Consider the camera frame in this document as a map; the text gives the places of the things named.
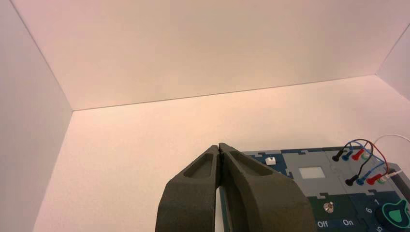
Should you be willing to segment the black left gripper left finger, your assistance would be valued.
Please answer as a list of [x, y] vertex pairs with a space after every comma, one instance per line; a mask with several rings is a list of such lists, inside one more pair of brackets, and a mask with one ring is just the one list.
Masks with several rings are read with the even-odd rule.
[[213, 232], [219, 185], [220, 152], [212, 145], [166, 184], [155, 230]]

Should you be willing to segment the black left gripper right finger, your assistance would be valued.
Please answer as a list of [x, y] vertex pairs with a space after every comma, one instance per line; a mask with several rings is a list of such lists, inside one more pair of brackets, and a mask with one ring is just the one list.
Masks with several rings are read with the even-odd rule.
[[311, 204], [291, 178], [225, 143], [222, 208], [230, 232], [315, 232]]

